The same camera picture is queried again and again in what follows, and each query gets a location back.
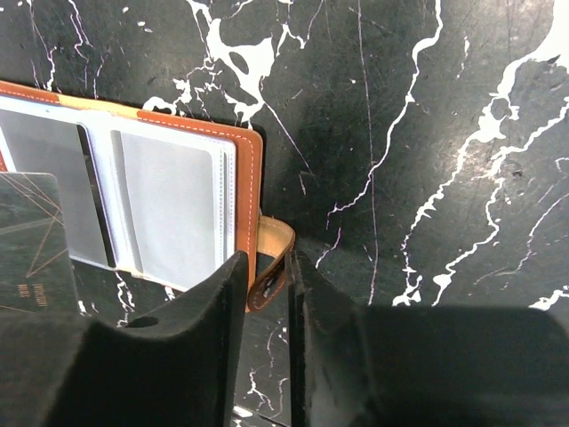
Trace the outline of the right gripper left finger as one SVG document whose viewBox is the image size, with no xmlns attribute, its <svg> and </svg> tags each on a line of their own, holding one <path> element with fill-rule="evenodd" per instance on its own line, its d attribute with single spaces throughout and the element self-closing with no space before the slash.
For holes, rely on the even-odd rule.
<svg viewBox="0 0 569 427">
<path fill-rule="evenodd" d="M 69 313 L 1 316 L 4 426 L 227 426 L 248 259 L 111 326 Z"/>
</svg>

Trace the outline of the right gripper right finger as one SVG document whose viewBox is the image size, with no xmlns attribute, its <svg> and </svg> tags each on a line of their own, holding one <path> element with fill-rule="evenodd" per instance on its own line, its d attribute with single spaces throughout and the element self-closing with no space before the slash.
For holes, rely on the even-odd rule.
<svg viewBox="0 0 569 427">
<path fill-rule="evenodd" d="M 548 313 L 366 306 L 301 252 L 286 275 L 293 425 L 567 425 L 568 334 Z"/>
</svg>

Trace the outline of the brown leather card holder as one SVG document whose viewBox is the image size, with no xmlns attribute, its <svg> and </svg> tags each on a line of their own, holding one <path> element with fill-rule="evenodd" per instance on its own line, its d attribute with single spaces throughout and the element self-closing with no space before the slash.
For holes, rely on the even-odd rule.
<svg viewBox="0 0 569 427">
<path fill-rule="evenodd" d="M 283 288 L 295 234 L 260 212 L 257 132 L 11 82 L 3 109 L 86 125 L 110 243 L 102 268 L 183 292 L 241 251 L 247 311 Z"/>
</svg>

